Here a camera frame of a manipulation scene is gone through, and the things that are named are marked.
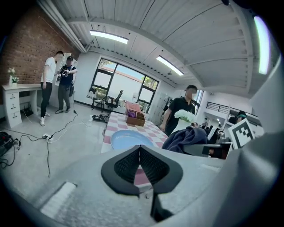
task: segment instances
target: black polo shirt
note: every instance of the black polo shirt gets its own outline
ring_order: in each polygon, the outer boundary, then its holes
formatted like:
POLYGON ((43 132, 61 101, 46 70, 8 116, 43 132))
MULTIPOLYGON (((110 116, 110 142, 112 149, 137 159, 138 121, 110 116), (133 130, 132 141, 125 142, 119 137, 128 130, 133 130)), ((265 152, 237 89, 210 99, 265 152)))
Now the black polo shirt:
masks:
POLYGON ((174 114, 179 110, 186 110, 193 114, 195 114, 195 107, 190 101, 190 104, 188 105, 188 102, 185 100, 185 97, 182 98, 175 98, 172 103, 169 106, 169 109, 172 111, 170 118, 166 124, 165 133, 167 136, 169 136, 172 131, 175 129, 175 127, 178 125, 178 118, 174 117, 174 114))

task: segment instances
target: fluorescent light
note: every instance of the fluorescent light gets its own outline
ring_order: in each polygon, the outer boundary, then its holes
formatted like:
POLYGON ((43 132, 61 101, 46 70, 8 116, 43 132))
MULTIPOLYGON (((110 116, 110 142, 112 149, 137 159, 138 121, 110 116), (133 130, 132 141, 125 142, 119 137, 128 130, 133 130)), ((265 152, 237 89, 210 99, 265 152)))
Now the fluorescent light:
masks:
POLYGON ((128 42, 128 39, 126 39, 126 38, 123 38, 123 37, 118 36, 118 35, 113 35, 113 34, 110 34, 110 33, 102 32, 102 31, 92 31, 91 30, 90 34, 95 35, 95 36, 100 36, 100 37, 103 37, 103 38, 107 38, 107 39, 112 39, 112 40, 119 41, 119 42, 122 42, 122 43, 125 43, 125 44, 127 44, 127 42, 128 42))
POLYGON ((258 72, 261 74, 267 74, 270 55, 268 29, 264 21, 259 16, 255 16, 253 19, 256 23, 260 47, 260 62, 258 72))
POLYGON ((168 62, 166 59, 164 59, 161 56, 158 56, 156 58, 158 61, 164 63, 166 66, 168 66, 170 69, 174 70, 179 76, 183 76, 184 74, 177 68, 175 67, 173 64, 171 64, 170 62, 168 62))

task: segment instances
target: wooden box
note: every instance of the wooden box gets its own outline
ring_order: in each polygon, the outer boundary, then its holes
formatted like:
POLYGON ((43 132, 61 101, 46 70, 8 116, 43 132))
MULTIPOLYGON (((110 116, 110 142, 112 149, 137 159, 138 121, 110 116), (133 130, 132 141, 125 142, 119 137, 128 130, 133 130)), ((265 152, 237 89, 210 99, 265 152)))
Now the wooden box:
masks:
POLYGON ((143 127, 145 124, 145 118, 143 113, 139 113, 133 110, 128 110, 128 112, 133 112, 135 113, 135 117, 127 117, 126 123, 127 124, 132 124, 132 125, 138 125, 143 127))

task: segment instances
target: flower vase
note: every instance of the flower vase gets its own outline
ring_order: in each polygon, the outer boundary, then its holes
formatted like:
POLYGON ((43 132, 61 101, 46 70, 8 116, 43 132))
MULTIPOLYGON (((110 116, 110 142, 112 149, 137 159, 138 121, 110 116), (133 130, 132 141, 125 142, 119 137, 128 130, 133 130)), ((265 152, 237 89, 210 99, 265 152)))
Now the flower vase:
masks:
POLYGON ((184 130, 184 129, 186 129, 186 127, 188 127, 188 126, 191 126, 191 123, 189 123, 189 122, 186 122, 186 121, 184 121, 184 120, 182 120, 182 119, 178 119, 178 124, 177 124, 177 126, 175 127, 175 129, 173 130, 173 132, 172 133, 174 133, 174 132, 176 132, 176 131, 178 131, 178 130, 184 130))

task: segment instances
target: white sneaker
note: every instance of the white sneaker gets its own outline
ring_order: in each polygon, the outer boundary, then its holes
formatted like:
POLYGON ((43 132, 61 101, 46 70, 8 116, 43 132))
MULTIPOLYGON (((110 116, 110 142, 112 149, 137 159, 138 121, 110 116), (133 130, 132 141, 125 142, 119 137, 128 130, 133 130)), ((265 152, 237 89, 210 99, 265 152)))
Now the white sneaker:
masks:
POLYGON ((40 125, 41 125, 41 126, 45 126, 44 117, 41 117, 41 119, 40 119, 40 125))

